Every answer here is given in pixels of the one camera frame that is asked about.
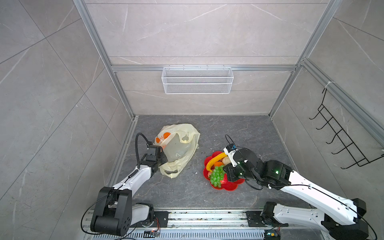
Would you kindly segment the fake cream garlic bulb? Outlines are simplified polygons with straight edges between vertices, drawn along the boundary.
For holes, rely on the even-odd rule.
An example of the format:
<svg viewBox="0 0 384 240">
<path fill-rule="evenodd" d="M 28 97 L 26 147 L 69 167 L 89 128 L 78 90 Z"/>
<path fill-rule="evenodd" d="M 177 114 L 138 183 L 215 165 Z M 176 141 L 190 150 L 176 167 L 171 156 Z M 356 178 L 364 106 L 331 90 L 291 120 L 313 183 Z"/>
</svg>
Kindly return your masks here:
<svg viewBox="0 0 384 240">
<path fill-rule="evenodd" d="M 226 157 L 224 157 L 222 159 L 222 163 L 223 163 L 224 166 L 226 166 L 226 165 L 231 163 L 231 160 L 230 160 L 230 158 L 228 156 L 226 156 Z"/>
</svg>

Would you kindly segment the red flower-shaped plastic plate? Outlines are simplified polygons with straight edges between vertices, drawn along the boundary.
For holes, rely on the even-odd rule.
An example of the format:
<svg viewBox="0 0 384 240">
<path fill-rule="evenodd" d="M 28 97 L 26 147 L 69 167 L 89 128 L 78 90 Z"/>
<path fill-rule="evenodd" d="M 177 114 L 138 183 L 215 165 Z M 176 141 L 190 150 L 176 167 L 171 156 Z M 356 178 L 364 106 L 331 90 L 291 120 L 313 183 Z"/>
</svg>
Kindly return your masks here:
<svg viewBox="0 0 384 240">
<path fill-rule="evenodd" d="M 220 153 L 223 153 L 223 152 L 220 152 L 220 151 L 214 152 L 211 156 L 207 157 L 207 158 L 205 159 L 205 161 L 204 161 L 204 166 L 205 166 L 205 167 L 204 167 L 204 170 L 203 170 L 203 175 L 204 175 L 204 177 L 206 178 L 206 180 L 208 180 L 209 182 L 210 182 L 210 175 L 211 175 L 211 172 L 209 172 L 209 171 L 206 170 L 206 165 L 207 165 L 207 163 L 208 163 L 213 157 L 219 155 Z M 239 179 L 239 180 L 237 180 L 237 181 L 235 181 L 235 182 L 230 182 L 230 181 L 228 180 L 228 176 L 227 176 L 227 174 L 225 173 L 225 177 L 224 177 L 224 181 L 222 182 L 222 188 L 221 188 L 221 189 L 219 189 L 219 188 L 215 188 L 215 187 L 211 184 L 211 182 L 210 182 L 210 185 L 211 185 L 214 189 L 216 189 L 216 190 L 234 191 L 234 190 L 237 189 L 238 185 L 241 185 L 241 184 L 243 184 L 244 182 L 245 182 L 245 180 L 243 180 L 243 179 Z"/>
</svg>

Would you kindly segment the cream translucent plastic bag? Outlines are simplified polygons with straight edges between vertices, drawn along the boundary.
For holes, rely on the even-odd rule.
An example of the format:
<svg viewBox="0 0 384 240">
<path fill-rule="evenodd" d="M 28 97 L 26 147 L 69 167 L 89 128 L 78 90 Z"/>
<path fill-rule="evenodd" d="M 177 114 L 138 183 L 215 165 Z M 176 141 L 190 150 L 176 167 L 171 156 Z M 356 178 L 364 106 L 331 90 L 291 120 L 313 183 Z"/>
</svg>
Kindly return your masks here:
<svg viewBox="0 0 384 240">
<path fill-rule="evenodd" d="M 186 167 L 199 147 L 201 134 L 191 124 L 164 126 L 155 137 L 155 144 L 162 147 L 168 162 L 160 166 L 162 175 L 176 178 Z"/>
</svg>

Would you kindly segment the fake yellow banana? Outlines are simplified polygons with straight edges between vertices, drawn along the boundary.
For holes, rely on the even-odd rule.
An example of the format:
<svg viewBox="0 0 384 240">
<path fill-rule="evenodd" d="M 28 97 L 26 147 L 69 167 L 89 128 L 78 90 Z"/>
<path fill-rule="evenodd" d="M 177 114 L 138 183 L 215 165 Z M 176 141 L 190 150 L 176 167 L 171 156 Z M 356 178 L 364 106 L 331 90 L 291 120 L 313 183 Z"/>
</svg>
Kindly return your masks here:
<svg viewBox="0 0 384 240">
<path fill-rule="evenodd" d="M 214 163 L 216 162 L 219 162 L 220 160 L 222 160 L 223 158 L 227 157 L 228 155 L 225 154 L 225 153 L 220 153 L 219 155 L 213 157 L 206 165 L 206 170 L 209 171 L 209 172 L 212 172 L 212 166 L 214 165 Z"/>
</svg>

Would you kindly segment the fake orange fruit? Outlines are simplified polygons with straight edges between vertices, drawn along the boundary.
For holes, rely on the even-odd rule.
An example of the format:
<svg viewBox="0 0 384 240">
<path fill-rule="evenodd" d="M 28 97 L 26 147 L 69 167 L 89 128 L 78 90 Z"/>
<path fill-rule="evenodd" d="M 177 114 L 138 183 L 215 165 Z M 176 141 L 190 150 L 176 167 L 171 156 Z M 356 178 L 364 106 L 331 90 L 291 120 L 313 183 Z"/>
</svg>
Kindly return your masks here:
<svg viewBox="0 0 384 240">
<path fill-rule="evenodd" d="M 214 167 L 220 167 L 220 166 L 223 166 L 223 165 L 224 165 L 223 162 L 220 162 L 220 161 L 214 163 Z"/>
</svg>

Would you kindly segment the fake green grape bunch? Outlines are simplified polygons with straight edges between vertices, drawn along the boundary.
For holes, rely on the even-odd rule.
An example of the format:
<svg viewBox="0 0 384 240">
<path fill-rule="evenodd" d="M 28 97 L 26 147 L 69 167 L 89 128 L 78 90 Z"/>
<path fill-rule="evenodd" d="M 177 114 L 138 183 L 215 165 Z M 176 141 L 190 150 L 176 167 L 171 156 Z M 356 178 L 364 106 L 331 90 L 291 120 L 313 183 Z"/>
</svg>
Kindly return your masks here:
<svg viewBox="0 0 384 240">
<path fill-rule="evenodd" d="M 224 181 L 225 172 L 223 166 L 216 166 L 210 175 L 210 182 L 215 188 L 222 188 L 222 182 Z"/>
</svg>

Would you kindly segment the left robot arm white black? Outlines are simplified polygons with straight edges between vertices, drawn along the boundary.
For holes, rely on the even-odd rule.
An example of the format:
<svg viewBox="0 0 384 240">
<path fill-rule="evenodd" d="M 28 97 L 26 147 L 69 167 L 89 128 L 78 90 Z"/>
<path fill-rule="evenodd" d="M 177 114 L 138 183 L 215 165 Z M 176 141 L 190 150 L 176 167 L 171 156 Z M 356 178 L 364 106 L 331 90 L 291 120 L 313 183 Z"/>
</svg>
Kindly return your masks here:
<svg viewBox="0 0 384 240">
<path fill-rule="evenodd" d="M 112 187 L 103 187 L 97 197 L 90 230 L 97 234 L 125 236 L 131 225 L 149 227 L 155 220 L 152 204 L 133 204 L 133 196 L 162 164 L 167 162 L 162 147 L 152 145 L 126 178 Z"/>
</svg>

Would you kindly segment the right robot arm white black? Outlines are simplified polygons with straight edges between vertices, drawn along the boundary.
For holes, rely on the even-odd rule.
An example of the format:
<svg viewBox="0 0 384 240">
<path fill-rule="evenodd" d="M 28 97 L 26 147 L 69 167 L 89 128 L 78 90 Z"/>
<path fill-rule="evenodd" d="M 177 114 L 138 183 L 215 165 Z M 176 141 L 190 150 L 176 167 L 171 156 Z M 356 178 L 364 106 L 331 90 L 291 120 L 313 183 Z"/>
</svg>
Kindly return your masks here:
<svg viewBox="0 0 384 240">
<path fill-rule="evenodd" d="M 366 203 L 361 199 L 346 199 L 312 183 L 291 167 L 277 160 L 263 162 L 247 148 L 230 144 L 224 148 L 230 163 L 224 166 L 229 182 L 243 179 L 258 185 L 293 195 L 312 208 L 296 208 L 267 202 L 258 217 L 266 226 L 299 225 L 328 233 L 335 240 L 365 240 L 369 224 L 363 216 Z"/>
</svg>

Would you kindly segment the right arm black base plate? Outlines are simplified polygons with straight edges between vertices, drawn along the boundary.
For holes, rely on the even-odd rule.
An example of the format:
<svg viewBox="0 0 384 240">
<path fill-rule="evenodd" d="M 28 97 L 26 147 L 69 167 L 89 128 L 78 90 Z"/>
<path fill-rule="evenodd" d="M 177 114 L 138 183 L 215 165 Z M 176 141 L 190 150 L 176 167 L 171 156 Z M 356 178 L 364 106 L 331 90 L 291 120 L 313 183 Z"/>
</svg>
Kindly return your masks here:
<svg viewBox="0 0 384 240">
<path fill-rule="evenodd" d="M 246 211 L 246 219 L 249 227 L 268 227 L 269 224 L 263 217 L 263 211 Z"/>
</svg>

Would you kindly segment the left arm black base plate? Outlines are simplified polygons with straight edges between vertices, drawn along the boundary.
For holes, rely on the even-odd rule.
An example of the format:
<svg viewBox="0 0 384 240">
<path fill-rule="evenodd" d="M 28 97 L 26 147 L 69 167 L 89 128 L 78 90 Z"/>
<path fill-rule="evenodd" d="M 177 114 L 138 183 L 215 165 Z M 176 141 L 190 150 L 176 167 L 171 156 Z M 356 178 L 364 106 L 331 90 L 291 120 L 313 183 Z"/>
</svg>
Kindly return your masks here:
<svg viewBox="0 0 384 240">
<path fill-rule="evenodd" d="M 169 212 L 166 211 L 155 211 L 150 212 L 147 219 L 140 222 L 139 226 L 145 228 L 166 228 L 168 226 Z"/>
</svg>

